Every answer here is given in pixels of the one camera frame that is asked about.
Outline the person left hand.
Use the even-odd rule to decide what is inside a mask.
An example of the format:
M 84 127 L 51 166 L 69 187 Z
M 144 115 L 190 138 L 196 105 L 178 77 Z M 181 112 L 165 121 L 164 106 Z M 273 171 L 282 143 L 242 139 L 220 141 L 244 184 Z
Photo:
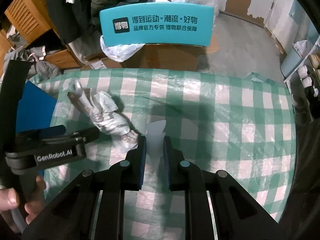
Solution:
M 36 187 L 29 202 L 24 205 L 25 211 L 28 214 L 25 221 L 30 224 L 32 220 L 44 209 L 44 190 L 46 183 L 44 179 L 38 175 L 36 177 Z M 14 233 L 20 233 L 17 225 L 13 221 L 11 211 L 19 206 L 19 196 L 14 188 L 1 189 L 1 216 L 4 221 L 10 226 Z

